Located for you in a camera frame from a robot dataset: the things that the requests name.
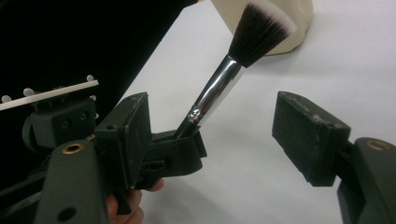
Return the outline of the black handled makeup brush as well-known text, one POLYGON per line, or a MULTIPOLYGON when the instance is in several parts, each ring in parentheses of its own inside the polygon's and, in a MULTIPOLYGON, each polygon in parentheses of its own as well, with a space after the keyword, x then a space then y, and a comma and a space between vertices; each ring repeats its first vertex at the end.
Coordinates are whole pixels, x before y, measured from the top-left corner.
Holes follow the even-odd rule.
POLYGON ((247 2, 227 54, 178 126, 174 138, 194 136, 244 71, 296 31, 294 21, 276 4, 269 0, 247 2))

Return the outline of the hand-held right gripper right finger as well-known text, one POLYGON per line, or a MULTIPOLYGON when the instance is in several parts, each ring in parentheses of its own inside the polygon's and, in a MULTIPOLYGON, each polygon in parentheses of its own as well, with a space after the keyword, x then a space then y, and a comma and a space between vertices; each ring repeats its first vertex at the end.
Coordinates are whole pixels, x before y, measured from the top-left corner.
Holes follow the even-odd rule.
POLYGON ((341 182, 337 198, 344 224, 396 224, 396 146, 362 137, 305 97, 281 91, 272 136, 313 187, 341 182))

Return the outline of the beige square cup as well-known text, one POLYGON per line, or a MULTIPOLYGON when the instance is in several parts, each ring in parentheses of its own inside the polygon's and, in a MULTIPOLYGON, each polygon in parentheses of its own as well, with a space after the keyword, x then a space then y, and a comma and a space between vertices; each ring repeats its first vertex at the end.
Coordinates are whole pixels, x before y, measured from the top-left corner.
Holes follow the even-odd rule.
MULTIPOLYGON (((211 0, 228 29, 234 34, 242 16, 243 9, 249 0, 211 0)), ((297 26, 297 31, 282 43, 268 52, 268 55, 288 53, 300 46, 313 17, 312 0, 254 0, 271 2, 282 9, 297 26)))

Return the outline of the white table cover sheet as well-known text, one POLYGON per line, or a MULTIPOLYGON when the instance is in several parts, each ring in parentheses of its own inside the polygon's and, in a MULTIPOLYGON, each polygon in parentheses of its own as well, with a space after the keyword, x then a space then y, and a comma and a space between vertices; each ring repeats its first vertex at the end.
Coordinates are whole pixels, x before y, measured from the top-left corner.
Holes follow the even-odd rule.
MULTIPOLYGON (((294 51, 251 66, 201 129, 197 173, 144 193, 145 224, 341 224, 338 179, 313 188, 272 137, 276 95, 300 94, 351 127, 350 141, 396 145, 396 0, 313 0, 294 51)), ((148 93, 151 130, 174 130, 228 50, 210 0, 185 8, 126 95, 148 93)))

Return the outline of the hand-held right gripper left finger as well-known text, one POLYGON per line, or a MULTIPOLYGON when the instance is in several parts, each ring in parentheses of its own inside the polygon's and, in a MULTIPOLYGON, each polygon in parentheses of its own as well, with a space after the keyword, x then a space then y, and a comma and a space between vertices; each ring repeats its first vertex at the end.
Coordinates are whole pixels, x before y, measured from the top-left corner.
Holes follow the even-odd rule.
POLYGON ((129 215, 127 190, 138 182, 151 138, 149 96, 124 98, 92 132, 56 147, 49 159, 34 224, 109 224, 107 197, 129 215))

